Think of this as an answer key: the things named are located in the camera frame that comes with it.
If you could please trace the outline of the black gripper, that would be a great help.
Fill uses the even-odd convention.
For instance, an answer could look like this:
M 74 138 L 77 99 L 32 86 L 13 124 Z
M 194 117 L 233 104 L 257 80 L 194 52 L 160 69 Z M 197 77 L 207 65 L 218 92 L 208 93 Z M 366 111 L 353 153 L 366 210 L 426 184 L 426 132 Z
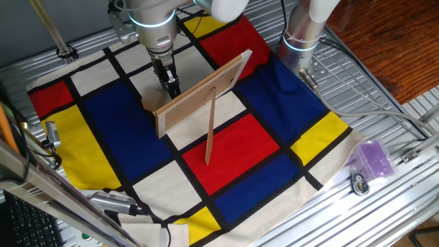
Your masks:
M 147 52 L 150 55 L 154 72 L 158 76 L 163 90 L 170 95 L 172 93 L 173 99 L 179 96 L 181 91 L 174 63 L 174 47 L 148 48 Z

